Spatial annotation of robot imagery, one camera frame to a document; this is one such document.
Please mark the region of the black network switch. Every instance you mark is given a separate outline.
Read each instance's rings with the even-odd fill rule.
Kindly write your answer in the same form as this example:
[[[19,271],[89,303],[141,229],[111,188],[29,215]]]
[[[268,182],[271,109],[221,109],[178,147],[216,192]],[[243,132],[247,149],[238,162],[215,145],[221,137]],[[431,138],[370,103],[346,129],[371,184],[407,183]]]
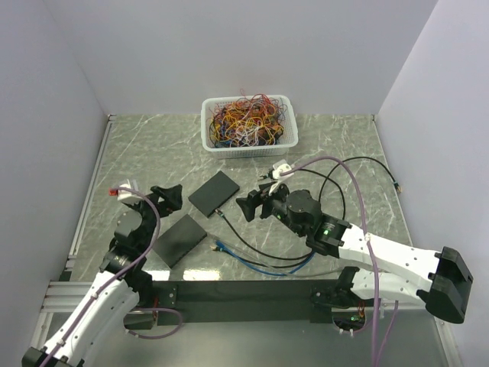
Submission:
[[[216,209],[240,190],[239,185],[224,172],[219,171],[200,188],[189,195],[191,204],[209,218]]]
[[[185,215],[157,239],[153,250],[169,268],[174,268],[206,237],[206,230]]]

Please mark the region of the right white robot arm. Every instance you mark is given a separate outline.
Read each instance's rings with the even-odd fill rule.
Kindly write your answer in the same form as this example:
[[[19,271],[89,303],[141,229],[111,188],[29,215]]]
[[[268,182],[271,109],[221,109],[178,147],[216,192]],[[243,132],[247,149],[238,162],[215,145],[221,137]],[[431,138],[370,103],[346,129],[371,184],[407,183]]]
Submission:
[[[461,254],[450,247],[436,252],[414,248],[364,233],[362,228],[322,211],[308,190],[290,191],[284,184],[273,193],[252,190],[238,198],[247,221],[272,216],[303,237],[315,253],[377,267],[378,274],[358,270],[336,286],[345,305],[359,299],[383,298],[422,304],[441,320],[461,324],[473,284],[473,276]]]

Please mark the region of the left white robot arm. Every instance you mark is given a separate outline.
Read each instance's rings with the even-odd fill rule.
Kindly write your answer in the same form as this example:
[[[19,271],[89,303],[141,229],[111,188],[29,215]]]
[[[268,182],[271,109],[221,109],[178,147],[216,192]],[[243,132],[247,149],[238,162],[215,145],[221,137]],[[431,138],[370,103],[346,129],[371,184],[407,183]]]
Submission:
[[[122,326],[128,313],[159,312],[153,279],[143,266],[162,218],[182,208],[182,190],[179,184],[153,186],[144,195],[130,183],[110,189],[128,211],[118,218],[99,272],[61,328],[39,349],[26,351],[23,366],[91,366],[105,339]]]

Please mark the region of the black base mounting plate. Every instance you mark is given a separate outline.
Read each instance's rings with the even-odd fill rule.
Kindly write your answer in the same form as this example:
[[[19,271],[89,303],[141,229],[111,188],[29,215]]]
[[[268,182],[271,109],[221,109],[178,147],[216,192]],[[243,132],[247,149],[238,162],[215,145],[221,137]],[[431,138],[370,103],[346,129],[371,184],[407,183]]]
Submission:
[[[154,292],[186,323],[322,321],[347,305],[334,280],[156,281]]]

